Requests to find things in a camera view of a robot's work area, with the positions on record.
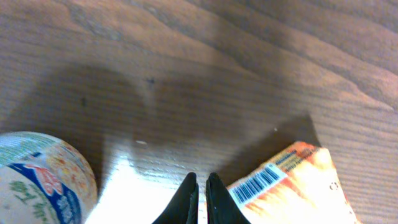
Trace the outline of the orange small carton box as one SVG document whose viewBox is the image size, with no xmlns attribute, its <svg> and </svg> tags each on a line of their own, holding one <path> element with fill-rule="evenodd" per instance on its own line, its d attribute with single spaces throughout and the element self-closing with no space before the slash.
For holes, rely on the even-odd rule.
<svg viewBox="0 0 398 224">
<path fill-rule="evenodd" d="M 228 191 L 250 223 L 360 224 L 330 152 L 297 141 Z"/>
</svg>

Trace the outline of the green lid cup container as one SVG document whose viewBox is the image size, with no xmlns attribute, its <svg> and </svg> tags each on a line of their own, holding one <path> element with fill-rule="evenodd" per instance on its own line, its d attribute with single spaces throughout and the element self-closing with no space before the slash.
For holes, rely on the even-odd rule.
<svg viewBox="0 0 398 224">
<path fill-rule="evenodd" d="M 1 223 L 84 223 L 95 175 L 69 143 L 48 134 L 1 134 Z"/>
</svg>

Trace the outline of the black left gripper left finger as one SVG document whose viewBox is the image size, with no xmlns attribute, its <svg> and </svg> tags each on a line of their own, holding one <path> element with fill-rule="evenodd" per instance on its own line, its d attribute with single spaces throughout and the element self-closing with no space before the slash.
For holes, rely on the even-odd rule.
<svg viewBox="0 0 398 224">
<path fill-rule="evenodd" d="M 198 190 L 196 173 L 188 173 L 165 210 L 153 224 L 197 224 Z"/>
</svg>

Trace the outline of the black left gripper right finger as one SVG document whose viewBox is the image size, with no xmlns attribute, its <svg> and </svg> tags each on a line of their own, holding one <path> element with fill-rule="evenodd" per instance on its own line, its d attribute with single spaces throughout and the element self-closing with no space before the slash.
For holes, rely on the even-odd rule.
<svg viewBox="0 0 398 224">
<path fill-rule="evenodd" d="M 215 172 L 206 181 L 205 195 L 208 224 L 250 224 Z"/>
</svg>

